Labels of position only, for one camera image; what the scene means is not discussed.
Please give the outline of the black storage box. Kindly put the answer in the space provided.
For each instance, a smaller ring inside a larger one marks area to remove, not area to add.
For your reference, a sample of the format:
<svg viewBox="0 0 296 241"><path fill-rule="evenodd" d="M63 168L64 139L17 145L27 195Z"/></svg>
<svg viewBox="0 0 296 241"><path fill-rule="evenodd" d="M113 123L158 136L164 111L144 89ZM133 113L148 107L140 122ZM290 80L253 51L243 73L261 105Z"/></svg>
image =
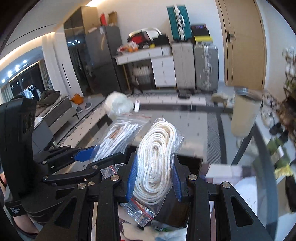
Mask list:
<svg viewBox="0 0 296 241"><path fill-rule="evenodd" d="M177 154L171 170L173 186L165 199L153 207L146 207L134 198L121 206L144 228L151 222L158 221L176 228L185 228L190 217L194 187L189 183L189 176L198 176L203 160L197 157Z"/></svg>

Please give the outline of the orange bag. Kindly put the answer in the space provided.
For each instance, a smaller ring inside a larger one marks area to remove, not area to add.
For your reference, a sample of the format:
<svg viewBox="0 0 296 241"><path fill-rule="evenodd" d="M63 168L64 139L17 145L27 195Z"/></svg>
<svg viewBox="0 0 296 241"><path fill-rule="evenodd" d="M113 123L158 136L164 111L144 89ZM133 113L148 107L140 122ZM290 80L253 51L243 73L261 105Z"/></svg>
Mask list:
<svg viewBox="0 0 296 241"><path fill-rule="evenodd" d="M84 102L84 98L81 97L80 94L74 94L74 96L70 99L71 102L73 102L76 105L80 105Z"/></svg>

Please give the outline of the white plastic bag bundle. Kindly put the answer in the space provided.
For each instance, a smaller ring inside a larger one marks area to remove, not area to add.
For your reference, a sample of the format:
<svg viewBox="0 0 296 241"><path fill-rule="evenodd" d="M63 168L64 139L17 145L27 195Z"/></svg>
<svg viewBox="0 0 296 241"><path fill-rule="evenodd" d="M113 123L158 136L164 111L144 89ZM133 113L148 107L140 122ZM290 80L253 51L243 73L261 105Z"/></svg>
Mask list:
<svg viewBox="0 0 296 241"><path fill-rule="evenodd" d="M125 94L114 91L106 98L103 108L107 116L114 120L121 114L131 113L133 102Z"/></svg>

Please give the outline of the woven basket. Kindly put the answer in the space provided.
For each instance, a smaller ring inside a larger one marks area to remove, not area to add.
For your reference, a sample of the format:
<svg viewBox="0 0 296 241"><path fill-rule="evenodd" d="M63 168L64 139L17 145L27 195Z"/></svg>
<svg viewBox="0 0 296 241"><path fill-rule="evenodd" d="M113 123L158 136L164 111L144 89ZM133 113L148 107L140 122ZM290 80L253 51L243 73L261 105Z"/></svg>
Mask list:
<svg viewBox="0 0 296 241"><path fill-rule="evenodd" d="M152 69L150 66L140 66L133 68L133 75L135 83L140 90L150 90L154 87L154 80L152 76Z"/></svg>

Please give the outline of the cream cylindrical trash can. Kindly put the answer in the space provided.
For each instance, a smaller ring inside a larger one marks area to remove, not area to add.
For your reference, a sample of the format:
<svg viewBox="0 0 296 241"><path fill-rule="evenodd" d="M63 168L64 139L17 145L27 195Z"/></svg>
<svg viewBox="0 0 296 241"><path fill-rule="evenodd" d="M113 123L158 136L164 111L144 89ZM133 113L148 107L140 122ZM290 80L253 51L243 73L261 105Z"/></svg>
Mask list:
<svg viewBox="0 0 296 241"><path fill-rule="evenodd" d="M237 89L234 96L231 133L238 138L249 135L262 106L262 97L247 88Z"/></svg>

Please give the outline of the wooden shoe rack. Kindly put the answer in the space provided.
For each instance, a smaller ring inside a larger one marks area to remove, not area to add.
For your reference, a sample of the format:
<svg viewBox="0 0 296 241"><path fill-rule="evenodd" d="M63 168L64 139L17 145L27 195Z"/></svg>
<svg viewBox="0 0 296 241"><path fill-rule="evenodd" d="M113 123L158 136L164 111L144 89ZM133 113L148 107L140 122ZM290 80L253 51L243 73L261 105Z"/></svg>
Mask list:
<svg viewBox="0 0 296 241"><path fill-rule="evenodd" d="M285 83L283 90L285 99L280 104L277 112L280 122L288 130L290 140L295 145L295 48L283 49L285 59Z"/></svg>

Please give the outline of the grey refrigerator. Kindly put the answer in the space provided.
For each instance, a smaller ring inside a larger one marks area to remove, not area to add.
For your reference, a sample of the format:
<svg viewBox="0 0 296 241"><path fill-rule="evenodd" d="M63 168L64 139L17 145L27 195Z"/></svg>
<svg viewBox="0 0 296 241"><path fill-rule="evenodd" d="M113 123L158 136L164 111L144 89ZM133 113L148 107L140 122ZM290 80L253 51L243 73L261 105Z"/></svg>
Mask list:
<svg viewBox="0 0 296 241"><path fill-rule="evenodd" d="M90 63L87 65L91 90L108 96L128 90L123 67L115 56L122 45L119 27L101 26L85 36Z"/></svg>

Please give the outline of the white drawer desk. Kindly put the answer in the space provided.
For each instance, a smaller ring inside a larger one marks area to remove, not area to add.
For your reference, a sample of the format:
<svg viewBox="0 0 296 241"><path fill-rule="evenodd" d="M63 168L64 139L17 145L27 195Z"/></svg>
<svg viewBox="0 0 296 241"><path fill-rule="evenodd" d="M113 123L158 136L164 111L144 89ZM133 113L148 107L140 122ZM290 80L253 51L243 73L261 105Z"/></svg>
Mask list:
<svg viewBox="0 0 296 241"><path fill-rule="evenodd" d="M149 60L156 88L177 87L174 60L170 45L124 53L115 57L117 65Z"/></svg>

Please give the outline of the silver suitcase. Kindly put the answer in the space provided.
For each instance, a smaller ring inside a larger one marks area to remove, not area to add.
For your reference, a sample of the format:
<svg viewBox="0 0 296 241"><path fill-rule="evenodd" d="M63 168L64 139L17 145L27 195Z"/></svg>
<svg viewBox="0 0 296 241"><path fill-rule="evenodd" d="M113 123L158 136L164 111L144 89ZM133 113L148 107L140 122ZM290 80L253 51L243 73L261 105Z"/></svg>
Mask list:
<svg viewBox="0 0 296 241"><path fill-rule="evenodd" d="M194 47L196 88L201 92L215 93L219 82L219 55L213 44Z"/></svg>

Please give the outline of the dark glass cabinet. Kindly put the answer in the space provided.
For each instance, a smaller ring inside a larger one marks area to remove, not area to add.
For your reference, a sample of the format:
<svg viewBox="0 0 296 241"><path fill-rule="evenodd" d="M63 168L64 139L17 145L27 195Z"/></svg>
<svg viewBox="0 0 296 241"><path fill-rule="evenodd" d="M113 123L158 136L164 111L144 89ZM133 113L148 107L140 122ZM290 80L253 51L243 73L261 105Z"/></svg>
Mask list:
<svg viewBox="0 0 296 241"><path fill-rule="evenodd" d="M81 6L64 23L68 51L78 84L84 96L93 94L91 60L85 37L89 30L99 26L96 7Z"/></svg>

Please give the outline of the beige suitcase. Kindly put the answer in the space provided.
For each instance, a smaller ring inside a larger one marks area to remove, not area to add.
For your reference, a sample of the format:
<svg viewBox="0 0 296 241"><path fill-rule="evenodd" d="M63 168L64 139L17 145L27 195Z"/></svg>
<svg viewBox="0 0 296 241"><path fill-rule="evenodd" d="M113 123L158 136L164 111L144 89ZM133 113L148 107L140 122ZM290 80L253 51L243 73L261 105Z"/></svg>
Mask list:
<svg viewBox="0 0 296 241"><path fill-rule="evenodd" d="M173 43L171 50L177 88L194 91L196 88L196 78L193 44L189 42Z"/></svg>

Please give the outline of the red black shoe box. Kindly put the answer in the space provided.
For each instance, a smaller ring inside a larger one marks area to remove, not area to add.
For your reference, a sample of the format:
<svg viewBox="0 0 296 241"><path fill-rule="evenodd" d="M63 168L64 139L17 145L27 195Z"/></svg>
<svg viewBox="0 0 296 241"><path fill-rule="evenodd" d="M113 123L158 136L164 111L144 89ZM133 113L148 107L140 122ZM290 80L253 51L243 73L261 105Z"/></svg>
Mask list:
<svg viewBox="0 0 296 241"><path fill-rule="evenodd" d="M137 45L143 45L149 42L151 39L146 31L139 31L131 33L128 37L128 42L135 42Z"/></svg>

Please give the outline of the black yellow box stack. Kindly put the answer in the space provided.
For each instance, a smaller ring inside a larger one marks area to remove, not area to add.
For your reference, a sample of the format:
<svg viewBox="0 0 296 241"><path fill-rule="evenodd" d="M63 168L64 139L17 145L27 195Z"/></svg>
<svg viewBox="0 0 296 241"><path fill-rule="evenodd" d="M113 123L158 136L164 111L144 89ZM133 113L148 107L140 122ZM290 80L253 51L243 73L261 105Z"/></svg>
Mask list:
<svg viewBox="0 0 296 241"><path fill-rule="evenodd" d="M192 43L197 44L212 44L213 39L210 36L206 24L191 25Z"/></svg>

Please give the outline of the teal suitcase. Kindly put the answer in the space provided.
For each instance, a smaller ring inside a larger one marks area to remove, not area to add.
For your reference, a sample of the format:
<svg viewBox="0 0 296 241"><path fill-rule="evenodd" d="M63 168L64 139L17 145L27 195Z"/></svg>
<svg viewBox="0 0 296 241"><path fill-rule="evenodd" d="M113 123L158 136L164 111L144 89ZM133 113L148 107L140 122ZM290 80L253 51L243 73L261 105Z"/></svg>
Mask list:
<svg viewBox="0 0 296 241"><path fill-rule="evenodd" d="M187 42L192 37L190 20L185 5L173 5L167 8L171 34L175 42Z"/></svg>

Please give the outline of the wooden door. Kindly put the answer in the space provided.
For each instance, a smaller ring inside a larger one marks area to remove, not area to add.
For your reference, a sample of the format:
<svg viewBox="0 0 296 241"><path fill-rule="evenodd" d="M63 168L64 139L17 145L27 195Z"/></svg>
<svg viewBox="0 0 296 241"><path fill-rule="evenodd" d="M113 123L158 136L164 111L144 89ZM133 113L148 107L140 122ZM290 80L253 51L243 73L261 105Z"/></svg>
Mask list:
<svg viewBox="0 0 296 241"><path fill-rule="evenodd" d="M224 48L224 83L262 90L266 76L266 39L256 1L215 1Z"/></svg>

